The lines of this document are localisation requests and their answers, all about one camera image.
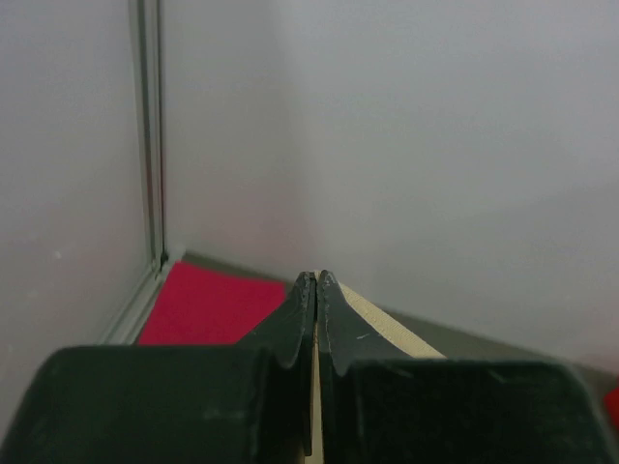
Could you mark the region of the left aluminium frame post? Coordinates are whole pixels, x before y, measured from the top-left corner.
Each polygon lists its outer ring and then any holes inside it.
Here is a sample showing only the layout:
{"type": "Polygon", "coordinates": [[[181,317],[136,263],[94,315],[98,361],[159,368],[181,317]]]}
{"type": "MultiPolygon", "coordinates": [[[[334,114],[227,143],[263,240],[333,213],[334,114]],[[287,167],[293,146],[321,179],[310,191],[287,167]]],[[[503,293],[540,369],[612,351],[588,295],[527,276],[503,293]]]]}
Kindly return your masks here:
{"type": "Polygon", "coordinates": [[[163,2],[131,1],[129,13],[146,266],[99,337],[100,344],[139,340],[173,263],[183,254],[169,246],[165,223],[163,2]]]}

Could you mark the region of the folded pink t shirt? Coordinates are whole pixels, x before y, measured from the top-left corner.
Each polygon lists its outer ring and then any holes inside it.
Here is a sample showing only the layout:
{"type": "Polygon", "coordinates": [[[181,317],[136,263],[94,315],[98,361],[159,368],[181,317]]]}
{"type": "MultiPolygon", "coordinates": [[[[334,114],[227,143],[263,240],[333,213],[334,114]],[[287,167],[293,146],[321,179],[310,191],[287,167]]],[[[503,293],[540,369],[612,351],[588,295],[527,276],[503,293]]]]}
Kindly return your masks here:
{"type": "Polygon", "coordinates": [[[233,344],[286,297],[281,281],[175,263],[137,338],[139,345],[233,344]]]}

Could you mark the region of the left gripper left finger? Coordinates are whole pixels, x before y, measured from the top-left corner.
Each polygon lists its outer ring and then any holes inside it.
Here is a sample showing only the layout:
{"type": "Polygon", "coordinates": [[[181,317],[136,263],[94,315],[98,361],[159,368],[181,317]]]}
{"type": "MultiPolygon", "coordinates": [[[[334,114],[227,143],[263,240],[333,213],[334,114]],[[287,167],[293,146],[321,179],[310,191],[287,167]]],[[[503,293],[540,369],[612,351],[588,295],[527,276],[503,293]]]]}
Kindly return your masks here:
{"type": "Polygon", "coordinates": [[[230,345],[67,347],[36,372],[5,463],[300,463],[312,453],[316,278],[230,345]]]}

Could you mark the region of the beige t shirt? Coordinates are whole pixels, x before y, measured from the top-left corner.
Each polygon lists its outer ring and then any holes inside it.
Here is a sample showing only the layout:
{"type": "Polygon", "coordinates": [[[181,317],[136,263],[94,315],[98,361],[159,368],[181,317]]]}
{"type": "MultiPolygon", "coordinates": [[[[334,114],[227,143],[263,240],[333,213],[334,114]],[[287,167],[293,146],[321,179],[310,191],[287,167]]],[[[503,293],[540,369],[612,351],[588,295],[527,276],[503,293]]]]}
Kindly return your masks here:
{"type": "Polygon", "coordinates": [[[443,359],[429,343],[368,301],[330,271],[316,271],[313,342],[312,456],[307,462],[342,463],[348,441],[337,432],[348,399],[349,365],[361,360],[443,359]]]}

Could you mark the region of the red plastic bin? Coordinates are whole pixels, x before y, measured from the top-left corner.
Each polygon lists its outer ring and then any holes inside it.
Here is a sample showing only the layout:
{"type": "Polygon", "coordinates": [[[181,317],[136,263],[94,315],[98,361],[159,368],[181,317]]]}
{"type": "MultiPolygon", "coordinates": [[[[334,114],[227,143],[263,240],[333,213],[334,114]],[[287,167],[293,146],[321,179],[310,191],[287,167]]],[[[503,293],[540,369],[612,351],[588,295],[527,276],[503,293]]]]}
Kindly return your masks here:
{"type": "Polygon", "coordinates": [[[616,430],[619,429],[619,387],[612,388],[604,396],[604,407],[609,420],[616,430]]]}

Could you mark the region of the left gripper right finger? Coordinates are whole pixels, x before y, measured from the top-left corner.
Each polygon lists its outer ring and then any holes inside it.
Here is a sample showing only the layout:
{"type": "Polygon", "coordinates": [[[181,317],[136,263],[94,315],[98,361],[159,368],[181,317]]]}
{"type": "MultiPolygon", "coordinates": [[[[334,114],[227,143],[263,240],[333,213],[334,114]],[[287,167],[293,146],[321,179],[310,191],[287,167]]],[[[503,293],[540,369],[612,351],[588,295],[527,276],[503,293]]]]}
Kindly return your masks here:
{"type": "Polygon", "coordinates": [[[614,463],[583,383],[540,361],[361,360],[344,374],[342,463],[614,463]]]}

